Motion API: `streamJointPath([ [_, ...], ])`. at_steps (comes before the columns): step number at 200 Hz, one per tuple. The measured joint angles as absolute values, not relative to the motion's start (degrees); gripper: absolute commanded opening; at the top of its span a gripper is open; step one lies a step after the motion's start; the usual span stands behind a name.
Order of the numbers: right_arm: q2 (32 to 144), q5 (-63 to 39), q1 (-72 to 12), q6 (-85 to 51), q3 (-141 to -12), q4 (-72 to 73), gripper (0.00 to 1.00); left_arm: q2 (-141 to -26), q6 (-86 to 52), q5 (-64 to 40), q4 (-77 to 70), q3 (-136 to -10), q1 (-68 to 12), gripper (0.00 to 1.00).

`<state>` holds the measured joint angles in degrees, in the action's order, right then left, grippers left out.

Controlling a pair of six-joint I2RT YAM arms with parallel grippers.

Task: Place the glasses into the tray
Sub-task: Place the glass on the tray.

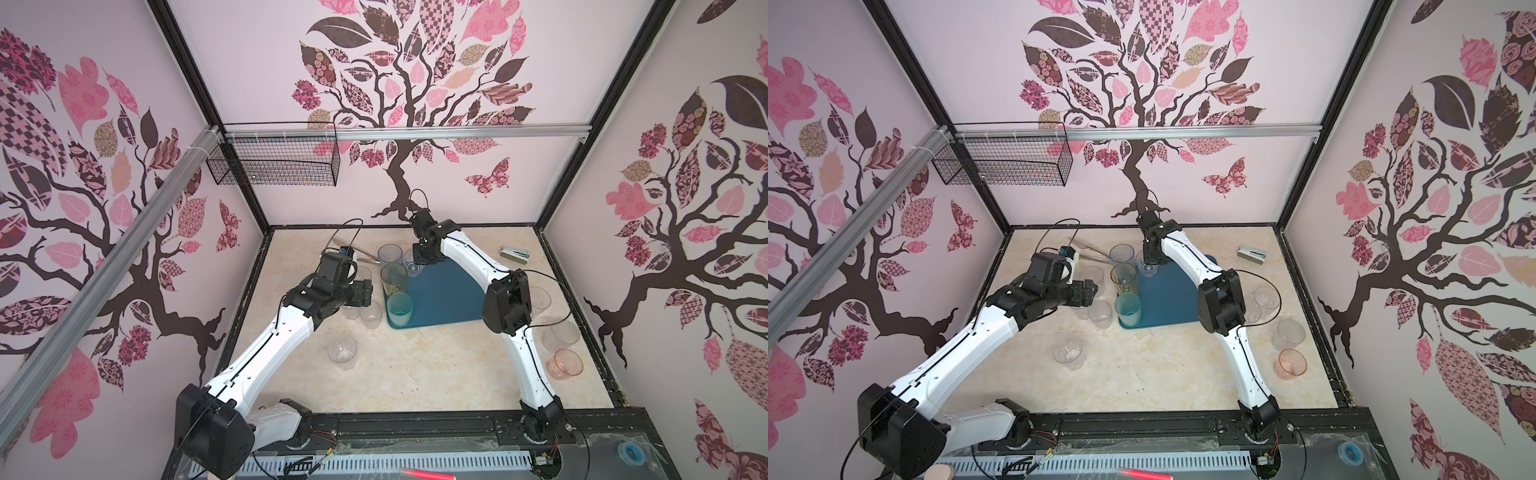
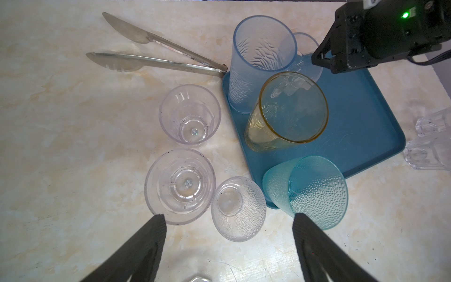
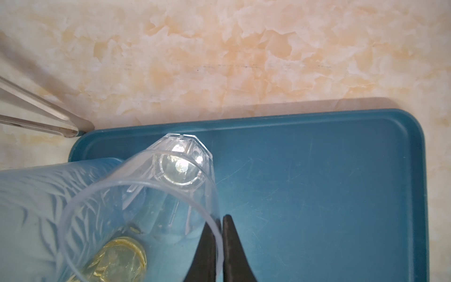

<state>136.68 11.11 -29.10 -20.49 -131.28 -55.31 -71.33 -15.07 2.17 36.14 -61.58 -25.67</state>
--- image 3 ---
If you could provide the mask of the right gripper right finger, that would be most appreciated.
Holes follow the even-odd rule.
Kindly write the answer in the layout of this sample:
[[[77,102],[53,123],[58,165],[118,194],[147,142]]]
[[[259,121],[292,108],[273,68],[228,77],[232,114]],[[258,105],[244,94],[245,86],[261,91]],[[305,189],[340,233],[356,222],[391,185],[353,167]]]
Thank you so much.
[[[223,282],[257,282],[231,215],[223,217]]]

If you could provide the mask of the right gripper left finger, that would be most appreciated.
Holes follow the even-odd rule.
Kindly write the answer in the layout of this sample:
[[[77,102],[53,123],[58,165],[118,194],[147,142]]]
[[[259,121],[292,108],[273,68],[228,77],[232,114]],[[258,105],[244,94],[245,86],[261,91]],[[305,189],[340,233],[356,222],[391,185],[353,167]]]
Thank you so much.
[[[217,245],[210,226],[203,228],[196,253],[184,282],[214,282],[216,281]]]

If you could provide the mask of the clear faceted glass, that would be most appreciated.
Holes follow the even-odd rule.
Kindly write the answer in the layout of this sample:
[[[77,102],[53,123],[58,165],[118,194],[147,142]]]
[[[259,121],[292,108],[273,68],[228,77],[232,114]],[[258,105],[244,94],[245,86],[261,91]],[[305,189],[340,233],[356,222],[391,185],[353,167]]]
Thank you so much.
[[[115,237],[131,237],[144,247],[148,269],[143,282],[183,282],[206,223],[217,245],[217,279],[224,261],[218,193],[213,156],[198,137],[163,136],[68,203],[58,240],[75,273],[79,268],[68,253],[69,222],[98,196],[105,197],[107,210],[117,214]]]

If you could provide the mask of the yellow transparent cup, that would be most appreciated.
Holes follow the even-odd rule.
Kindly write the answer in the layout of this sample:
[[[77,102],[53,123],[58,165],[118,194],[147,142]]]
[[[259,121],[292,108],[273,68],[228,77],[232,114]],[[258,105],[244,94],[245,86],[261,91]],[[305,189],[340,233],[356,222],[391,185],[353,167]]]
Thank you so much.
[[[147,269],[144,247],[123,236],[105,244],[81,273],[89,282],[142,282]]]

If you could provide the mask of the tall frosted blue cup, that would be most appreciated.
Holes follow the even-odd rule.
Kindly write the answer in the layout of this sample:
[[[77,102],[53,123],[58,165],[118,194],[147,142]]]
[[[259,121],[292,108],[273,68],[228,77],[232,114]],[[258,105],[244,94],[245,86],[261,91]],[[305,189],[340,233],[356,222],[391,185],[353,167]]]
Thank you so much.
[[[58,227],[68,203],[88,186],[122,165],[117,158],[70,162],[1,172],[1,280],[3,282],[88,282],[85,265],[120,226],[103,196],[69,222],[68,253],[59,249]]]

